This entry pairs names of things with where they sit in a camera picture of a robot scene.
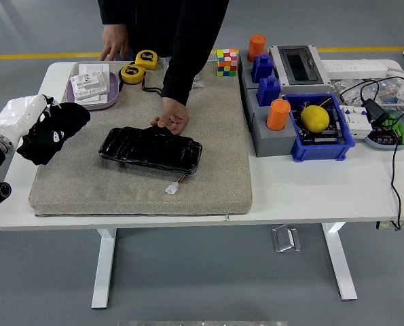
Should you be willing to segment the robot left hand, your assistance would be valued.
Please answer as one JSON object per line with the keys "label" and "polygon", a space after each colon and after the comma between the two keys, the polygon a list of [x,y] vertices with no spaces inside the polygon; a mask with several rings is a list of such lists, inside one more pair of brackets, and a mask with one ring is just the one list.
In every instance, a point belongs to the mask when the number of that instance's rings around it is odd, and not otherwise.
{"label": "robot left hand", "polygon": [[0,135],[17,145],[21,137],[29,133],[42,113],[51,105],[60,108],[59,102],[43,94],[8,101],[0,113]]}

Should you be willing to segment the person's left hand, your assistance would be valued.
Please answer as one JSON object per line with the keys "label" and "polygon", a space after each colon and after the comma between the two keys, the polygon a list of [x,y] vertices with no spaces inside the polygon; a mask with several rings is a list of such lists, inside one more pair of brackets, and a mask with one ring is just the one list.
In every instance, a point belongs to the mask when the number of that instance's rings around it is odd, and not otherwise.
{"label": "person's left hand", "polygon": [[187,126],[189,115],[185,105],[174,99],[163,97],[164,112],[160,117],[154,117],[152,126],[167,128],[173,135],[179,136]]}

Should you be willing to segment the person's right hand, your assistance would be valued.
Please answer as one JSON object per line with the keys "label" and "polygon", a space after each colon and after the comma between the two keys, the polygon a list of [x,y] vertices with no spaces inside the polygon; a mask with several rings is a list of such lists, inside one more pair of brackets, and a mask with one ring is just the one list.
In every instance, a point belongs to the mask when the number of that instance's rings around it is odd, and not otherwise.
{"label": "person's right hand", "polygon": [[103,30],[103,50],[99,60],[124,58],[128,52],[128,31],[125,24],[106,24]]}

